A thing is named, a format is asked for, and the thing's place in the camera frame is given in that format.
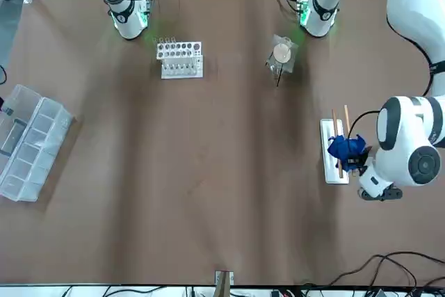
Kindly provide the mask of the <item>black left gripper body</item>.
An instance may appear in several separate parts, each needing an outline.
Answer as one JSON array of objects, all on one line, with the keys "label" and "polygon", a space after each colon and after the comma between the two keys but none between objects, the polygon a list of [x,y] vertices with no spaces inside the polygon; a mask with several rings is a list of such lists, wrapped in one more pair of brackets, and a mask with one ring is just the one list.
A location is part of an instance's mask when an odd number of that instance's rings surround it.
[{"label": "black left gripper body", "polygon": [[371,146],[367,146],[359,154],[349,154],[346,160],[342,162],[343,170],[346,172],[357,171],[361,175],[366,170],[365,164],[371,148]]}]

